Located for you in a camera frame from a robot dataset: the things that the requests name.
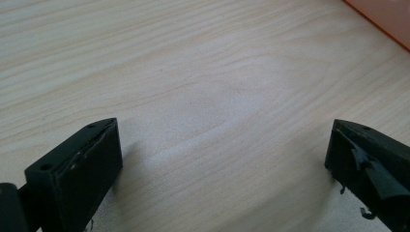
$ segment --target dark edge of orange object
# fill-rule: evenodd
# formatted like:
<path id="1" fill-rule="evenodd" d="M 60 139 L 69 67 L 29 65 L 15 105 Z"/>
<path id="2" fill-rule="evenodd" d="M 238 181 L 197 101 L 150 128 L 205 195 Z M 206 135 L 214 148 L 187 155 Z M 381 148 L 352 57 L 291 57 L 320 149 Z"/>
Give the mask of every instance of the dark edge of orange object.
<path id="1" fill-rule="evenodd" d="M 362 13 L 361 11 L 359 11 L 357 8 L 355 8 L 355 6 L 353 6 L 352 4 L 350 4 L 349 2 L 347 2 L 346 0 L 342 0 L 344 3 L 346 3 L 350 8 L 352 8 L 356 13 L 358 13 L 359 15 L 361 15 L 362 17 L 364 17 L 367 21 L 369 21 L 371 24 L 373 24 L 373 26 L 377 27 L 380 31 L 382 31 L 386 36 L 388 36 L 390 39 L 392 39 L 393 41 L 395 41 L 398 45 L 400 45 L 402 48 L 404 48 L 407 52 L 410 52 L 410 47 L 407 47 L 404 43 L 402 43 L 401 41 L 399 41 L 398 39 L 396 39 L 394 36 L 392 36 L 388 31 L 386 31 L 385 29 L 383 29 L 381 26 L 377 25 L 373 20 L 371 20 L 371 18 L 369 18 L 367 15 L 365 15 L 364 13 Z"/>

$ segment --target orange box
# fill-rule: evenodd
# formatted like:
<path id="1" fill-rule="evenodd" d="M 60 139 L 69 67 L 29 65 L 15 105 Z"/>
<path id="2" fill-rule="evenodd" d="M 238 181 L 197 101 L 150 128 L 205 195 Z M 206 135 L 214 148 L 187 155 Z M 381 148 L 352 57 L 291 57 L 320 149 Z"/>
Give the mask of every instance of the orange box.
<path id="1" fill-rule="evenodd" d="M 344 0 L 410 49 L 410 0 Z"/>

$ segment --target wood grain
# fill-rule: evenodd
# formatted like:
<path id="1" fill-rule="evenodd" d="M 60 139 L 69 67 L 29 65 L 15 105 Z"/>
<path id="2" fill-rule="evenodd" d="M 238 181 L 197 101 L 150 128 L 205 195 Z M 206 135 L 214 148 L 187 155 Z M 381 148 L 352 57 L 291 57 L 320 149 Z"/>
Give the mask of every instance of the wood grain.
<path id="1" fill-rule="evenodd" d="M 388 231 L 323 166 L 333 120 L 410 144 L 410 54 L 341 1 L 1 1 L 0 182 L 117 117 L 94 231 Z"/>

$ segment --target tabletop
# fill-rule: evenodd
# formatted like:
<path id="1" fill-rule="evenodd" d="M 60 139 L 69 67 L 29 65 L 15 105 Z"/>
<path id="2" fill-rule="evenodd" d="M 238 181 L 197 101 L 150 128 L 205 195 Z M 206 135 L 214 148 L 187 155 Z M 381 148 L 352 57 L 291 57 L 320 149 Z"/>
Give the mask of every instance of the tabletop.
<path id="1" fill-rule="evenodd" d="M 324 167 L 334 119 L 410 144 L 410 54 L 339 0 L 0 2 L 0 182 L 116 117 L 93 231 L 389 231 Z"/>

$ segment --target wooden table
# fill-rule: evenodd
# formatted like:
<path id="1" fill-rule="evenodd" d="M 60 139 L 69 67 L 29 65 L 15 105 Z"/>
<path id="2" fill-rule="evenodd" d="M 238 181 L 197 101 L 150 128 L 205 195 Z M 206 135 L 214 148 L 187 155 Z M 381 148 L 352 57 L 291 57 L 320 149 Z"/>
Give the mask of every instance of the wooden table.
<path id="1" fill-rule="evenodd" d="M 335 118 L 410 144 L 410 54 L 324 0 L 0 2 L 0 182 L 117 117 L 94 231 L 388 231 L 324 168 Z"/>

